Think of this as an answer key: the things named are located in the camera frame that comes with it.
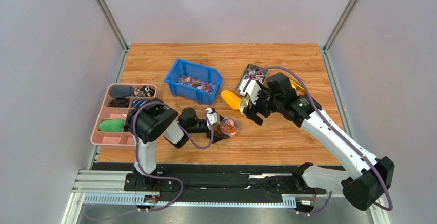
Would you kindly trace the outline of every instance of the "green sock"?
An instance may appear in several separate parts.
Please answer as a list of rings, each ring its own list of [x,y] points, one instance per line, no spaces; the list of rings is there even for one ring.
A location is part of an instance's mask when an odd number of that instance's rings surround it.
[[[102,132],[122,132],[124,123],[125,120],[120,118],[104,120],[100,123],[98,129]]]

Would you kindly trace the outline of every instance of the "wood grain surface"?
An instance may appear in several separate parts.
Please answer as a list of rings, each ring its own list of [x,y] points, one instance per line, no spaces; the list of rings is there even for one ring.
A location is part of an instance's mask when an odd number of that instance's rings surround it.
[[[123,83],[152,83],[157,96],[177,112],[193,107],[202,116],[208,105],[172,96],[164,78],[177,58],[217,68],[223,77],[221,91],[234,90],[248,63],[262,67],[279,65],[294,71],[307,85],[312,96],[337,124],[331,86],[317,44],[132,44],[123,71]],[[277,73],[269,70],[268,76]],[[242,129],[236,137],[222,140],[206,150],[187,142],[176,149],[162,136],[156,148],[157,162],[206,164],[262,164],[288,165],[312,162],[336,165],[339,162],[311,135],[296,127],[279,114],[264,119],[262,126],[231,110],[217,96],[213,107],[223,116],[239,119]],[[205,134],[191,135],[196,143],[205,146]],[[102,148],[99,161],[135,161],[133,150]]]

